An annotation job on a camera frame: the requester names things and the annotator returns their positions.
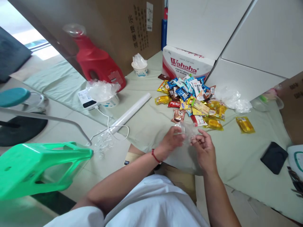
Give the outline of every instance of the red string bracelet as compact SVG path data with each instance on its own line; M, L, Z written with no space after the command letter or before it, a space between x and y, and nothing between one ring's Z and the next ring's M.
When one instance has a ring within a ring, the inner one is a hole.
M151 150L151 155L155 158L155 160L156 160L159 164L162 163L162 162L160 162L160 161L156 158L156 156L155 156L155 154L154 154L154 149Z

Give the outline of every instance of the plastic tube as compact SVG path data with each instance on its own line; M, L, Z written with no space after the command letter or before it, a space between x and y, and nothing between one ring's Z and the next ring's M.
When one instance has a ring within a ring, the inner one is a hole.
M42 114L37 114L37 113L27 113L27 112L22 112L22 111L18 111L18 110L7 109L7 108L3 108L3 107L0 107L0 112L7 113L7 114L13 114L13 115L16 115L16 116L32 117L32 118L39 118L39 119L46 119L46 120L55 120L55 121L60 121L60 122L64 122L64 123L68 123L68 124L74 125L74 126L76 126L79 129L79 131L81 132L81 134L88 141L89 146L92 145L92 142L87 137L87 135L85 134L85 132L82 130L81 126L79 124L77 124L76 122L74 122L74 121L66 120L66 119L63 119L63 118L51 117L51 116L42 115Z
M116 120L111 127L116 125L124 125L152 96L150 93L144 95L141 99L139 99L131 108L128 109L118 120ZM115 134L119 131L121 126L117 126L111 128L110 131L112 134Z

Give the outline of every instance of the smartphone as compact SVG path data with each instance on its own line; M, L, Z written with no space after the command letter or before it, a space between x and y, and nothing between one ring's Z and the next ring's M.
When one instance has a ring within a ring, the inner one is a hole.
M273 174L278 175L287 157L288 153L282 147L275 142L271 142L260 160Z

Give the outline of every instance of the hand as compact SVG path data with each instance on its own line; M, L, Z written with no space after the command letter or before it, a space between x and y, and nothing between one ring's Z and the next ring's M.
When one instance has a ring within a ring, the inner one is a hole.
M164 161L176 147L181 147L185 139L184 134L181 133L182 129L177 126L173 126L164 136L159 146L154 150L154 154L159 161Z
M191 145L196 148L197 158L203 174L218 174L216 164L215 146L212 143L211 136L202 129L198 129L202 135L196 135L192 138Z

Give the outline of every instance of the red laundry detergent bottle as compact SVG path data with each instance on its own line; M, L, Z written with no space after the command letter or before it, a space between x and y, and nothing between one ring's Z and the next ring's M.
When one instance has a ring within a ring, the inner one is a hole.
M121 91L126 86L121 69L110 55L97 48L86 35L85 27L78 24L67 24L63 27L79 47L77 62L79 62L86 79L105 80L108 83L120 84Z

